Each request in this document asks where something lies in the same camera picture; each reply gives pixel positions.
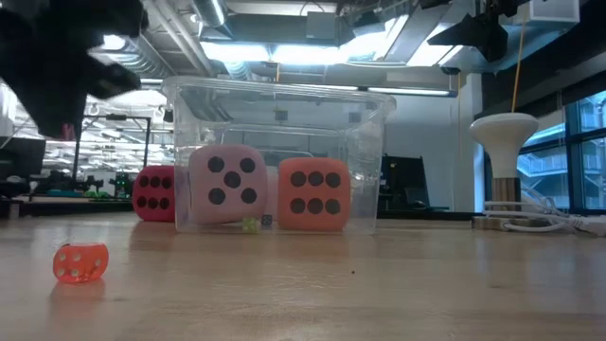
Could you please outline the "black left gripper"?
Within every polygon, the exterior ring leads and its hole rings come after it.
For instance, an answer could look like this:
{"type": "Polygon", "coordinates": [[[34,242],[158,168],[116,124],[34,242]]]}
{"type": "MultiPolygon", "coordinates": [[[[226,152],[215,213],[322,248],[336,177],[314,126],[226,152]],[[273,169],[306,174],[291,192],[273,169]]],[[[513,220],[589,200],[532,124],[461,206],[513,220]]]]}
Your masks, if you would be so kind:
{"type": "Polygon", "coordinates": [[[110,99],[141,89],[134,72],[90,52],[106,36],[134,39],[147,27],[140,0],[16,0],[0,9],[0,78],[36,86],[27,111],[40,135],[61,138],[69,123],[79,138],[87,93],[110,99]]]}

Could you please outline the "large red foam die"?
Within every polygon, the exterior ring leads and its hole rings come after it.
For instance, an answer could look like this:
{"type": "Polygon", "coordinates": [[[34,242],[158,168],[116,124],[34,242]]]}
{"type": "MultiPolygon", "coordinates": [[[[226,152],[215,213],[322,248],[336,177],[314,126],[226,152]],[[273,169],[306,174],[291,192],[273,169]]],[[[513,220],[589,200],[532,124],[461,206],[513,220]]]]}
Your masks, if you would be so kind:
{"type": "Polygon", "coordinates": [[[175,190],[173,166],[148,166],[134,181],[133,207],[146,222],[175,221],[175,190]]]}

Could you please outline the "clear plastic storage bin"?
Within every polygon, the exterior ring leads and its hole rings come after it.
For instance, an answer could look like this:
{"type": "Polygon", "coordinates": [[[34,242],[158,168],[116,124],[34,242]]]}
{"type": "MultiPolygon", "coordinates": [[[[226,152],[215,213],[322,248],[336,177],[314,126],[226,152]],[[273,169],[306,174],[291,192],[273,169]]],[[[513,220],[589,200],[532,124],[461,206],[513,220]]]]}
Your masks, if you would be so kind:
{"type": "Polygon", "coordinates": [[[348,166],[349,220],[340,232],[284,230],[273,218],[259,233],[370,234],[378,210],[383,131],[395,100],[381,94],[309,85],[173,77],[162,85],[173,113],[175,225],[181,232],[244,233],[242,220],[191,219],[189,158],[204,146],[241,144],[258,150],[267,175],[294,157],[329,157],[348,166]]]}

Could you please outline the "small orange translucent die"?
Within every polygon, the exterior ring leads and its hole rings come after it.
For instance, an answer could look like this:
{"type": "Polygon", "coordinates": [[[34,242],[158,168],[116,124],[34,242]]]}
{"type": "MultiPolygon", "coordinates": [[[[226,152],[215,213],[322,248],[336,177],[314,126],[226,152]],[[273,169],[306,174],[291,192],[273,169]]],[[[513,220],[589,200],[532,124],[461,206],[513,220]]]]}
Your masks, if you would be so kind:
{"type": "Polygon", "coordinates": [[[100,279],[108,265],[104,243],[68,243],[55,253],[52,271],[59,282],[84,283],[100,279]]]}

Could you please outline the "large orange foam die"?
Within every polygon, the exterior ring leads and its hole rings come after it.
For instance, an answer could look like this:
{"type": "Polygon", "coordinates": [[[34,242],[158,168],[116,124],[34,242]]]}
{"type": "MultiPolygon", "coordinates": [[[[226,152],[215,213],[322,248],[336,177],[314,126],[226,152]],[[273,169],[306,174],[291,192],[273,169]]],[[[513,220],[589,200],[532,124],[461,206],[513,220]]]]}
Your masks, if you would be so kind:
{"type": "Polygon", "coordinates": [[[278,166],[277,224],[284,230],[340,232],[348,223],[348,166],[329,157],[294,157],[278,166]]]}

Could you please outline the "background bench robots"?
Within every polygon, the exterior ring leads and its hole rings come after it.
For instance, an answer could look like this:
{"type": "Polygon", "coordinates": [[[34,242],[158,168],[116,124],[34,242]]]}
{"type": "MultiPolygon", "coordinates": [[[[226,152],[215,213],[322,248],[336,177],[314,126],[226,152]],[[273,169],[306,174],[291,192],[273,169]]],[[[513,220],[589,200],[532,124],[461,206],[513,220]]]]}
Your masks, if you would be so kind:
{"type": "Polygon", "coordinates": [[[94,175],[78,179],[54,170],[46,178],[33,181],[31,188],[31,195],[126,200],[132,198],[134,181],[125,172],[119,172],[109,179],[96,178],[94,175]]]}

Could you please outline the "black monitor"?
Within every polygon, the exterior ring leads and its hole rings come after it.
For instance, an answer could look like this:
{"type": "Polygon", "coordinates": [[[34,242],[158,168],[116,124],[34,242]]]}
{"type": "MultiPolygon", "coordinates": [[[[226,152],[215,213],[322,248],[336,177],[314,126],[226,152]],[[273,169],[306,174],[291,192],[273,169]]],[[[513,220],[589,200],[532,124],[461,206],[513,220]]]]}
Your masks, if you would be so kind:
{"type": "Polygon", "coordinates": [[[0,136],[0,179],[12,175],[28,178],[42,171],[46,141],[0,136]]]}

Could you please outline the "white mushroom-shaped lamp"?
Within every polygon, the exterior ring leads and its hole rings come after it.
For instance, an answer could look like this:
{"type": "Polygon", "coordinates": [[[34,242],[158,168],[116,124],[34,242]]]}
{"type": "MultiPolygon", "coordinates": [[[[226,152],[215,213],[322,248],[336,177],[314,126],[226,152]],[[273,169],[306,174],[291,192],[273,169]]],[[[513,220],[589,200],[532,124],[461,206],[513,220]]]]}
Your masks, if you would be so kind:
{"type": "Polygon", "coordinates": [[[470,126],[472,138],[482,145],[491,164],[491,195],[483,215],[472,220],[472,228],[534,233],[556,228],[535,205],[522,199],[517,171],[519,152],[538,127],[537,118],[522,113],[481,117],[470,126]]]}

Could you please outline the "black metal frame stand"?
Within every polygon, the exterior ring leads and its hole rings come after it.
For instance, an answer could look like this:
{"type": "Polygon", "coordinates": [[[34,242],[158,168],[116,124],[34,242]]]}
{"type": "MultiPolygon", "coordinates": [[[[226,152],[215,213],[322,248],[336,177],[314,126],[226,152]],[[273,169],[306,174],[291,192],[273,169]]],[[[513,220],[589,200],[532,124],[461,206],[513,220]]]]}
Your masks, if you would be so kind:
{"type": "Polygon", "coordinates": [[[140,172],[148,166],[151,137],[150,117],[85,115],[76,137],[72,178],[86,171],[140,172]]]}

